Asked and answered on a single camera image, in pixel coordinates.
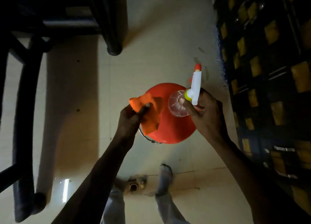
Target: sock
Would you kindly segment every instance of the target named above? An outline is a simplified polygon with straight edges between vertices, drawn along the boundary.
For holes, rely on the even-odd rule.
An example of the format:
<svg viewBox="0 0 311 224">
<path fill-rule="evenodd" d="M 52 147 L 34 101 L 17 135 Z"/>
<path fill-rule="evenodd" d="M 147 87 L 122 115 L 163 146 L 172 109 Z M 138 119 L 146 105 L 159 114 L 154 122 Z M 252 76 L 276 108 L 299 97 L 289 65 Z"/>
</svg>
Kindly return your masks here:
<svg viewBox="0 0 311 224">
<path fill-rule="evenodd" d="M 169 185 L 173 181 L 173 172 L 170 166 L 161 164 L 159 173 L 159 185 L 156 191 L 158 196 L 162 196 L 168 193 Z"/>
</svg>

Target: orange cloth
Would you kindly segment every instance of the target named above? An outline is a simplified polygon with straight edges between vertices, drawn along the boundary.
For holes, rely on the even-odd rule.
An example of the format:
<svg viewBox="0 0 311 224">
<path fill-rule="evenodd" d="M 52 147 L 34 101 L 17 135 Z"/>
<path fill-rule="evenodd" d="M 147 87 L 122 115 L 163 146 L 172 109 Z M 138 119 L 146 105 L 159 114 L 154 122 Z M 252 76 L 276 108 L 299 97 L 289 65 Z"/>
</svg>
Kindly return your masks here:
<svg viewBox="0 0 311 224">
<path fill-rule="evenodd" d="M 147 103 L 151 103 L 148 112 L 144 115 L 141 125 L 144 135 L 148 135 L 158 129 L 160 124 L 160 112 L 163 108 L 162 97 L 153 97 L 151 93 L 146 93 L 137 98 L 130 98 L 130 105 L 135 112 L 145 106 Z"/>
</svg>

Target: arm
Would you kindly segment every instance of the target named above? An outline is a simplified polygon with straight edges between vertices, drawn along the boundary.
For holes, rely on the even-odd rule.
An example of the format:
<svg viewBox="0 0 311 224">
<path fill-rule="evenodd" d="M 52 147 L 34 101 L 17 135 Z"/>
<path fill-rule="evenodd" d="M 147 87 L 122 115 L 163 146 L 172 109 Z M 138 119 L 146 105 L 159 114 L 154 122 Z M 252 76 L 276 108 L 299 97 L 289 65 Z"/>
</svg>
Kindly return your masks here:
<svg viewBox="0 0 311 224">
<path fill-rule="evenodd" d="M 140 121 L 149 107 L 150 104 L 146 104 L 137 114 L 130 105 L 121 111 L 118 129 L 110 145 L 53 224 L 100 222 L 117 173 L 126 153 L 133 146 Z"/>
<path fill-rule="evenodd" d="M 278 185 L 261 173 L 230 140 L 222 111 L 222 103 L 201 89 L 199 103 L 203 111 L 182 99 L 198 131 L 223 159 L 247 199 L 255 223 L 310 222 L 302 210 Z"/>
</svg>

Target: spray bottle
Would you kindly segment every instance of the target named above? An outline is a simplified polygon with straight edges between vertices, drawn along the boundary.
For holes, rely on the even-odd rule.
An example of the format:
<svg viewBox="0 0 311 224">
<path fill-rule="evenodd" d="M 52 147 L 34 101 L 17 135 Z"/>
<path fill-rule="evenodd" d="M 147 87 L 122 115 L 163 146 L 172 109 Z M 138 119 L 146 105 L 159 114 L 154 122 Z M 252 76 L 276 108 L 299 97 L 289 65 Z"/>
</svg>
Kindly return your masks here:
<svg viewBox="0 0 311 224">
<path fill-rule="evenodd" d="M 179 101 L 180 98 L 185 98 L 191 101 L 193 105 L 197 105 L 201 88 L 202 67 L 196 64 L 192 76 L 191 88 L 187 90 L 179 90 L 169 98 L 169 110 L 176 117 L 184 117 L 189 115 L 186 108 Z"/>
</svg>

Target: orange nozzle cap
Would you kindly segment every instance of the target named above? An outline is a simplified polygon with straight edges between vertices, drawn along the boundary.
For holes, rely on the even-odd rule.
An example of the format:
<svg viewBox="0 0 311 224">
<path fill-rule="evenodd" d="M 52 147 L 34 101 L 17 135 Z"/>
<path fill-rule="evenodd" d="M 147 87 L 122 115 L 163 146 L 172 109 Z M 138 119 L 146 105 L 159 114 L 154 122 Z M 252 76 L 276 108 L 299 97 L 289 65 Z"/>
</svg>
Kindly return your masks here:
<svg viewBox="0 0 311 224">
<path fill-rule="evenodd" d="M 202 67 L 200 63 L 195 65 L 194 71 L 202 71 Z"/>
</svg>

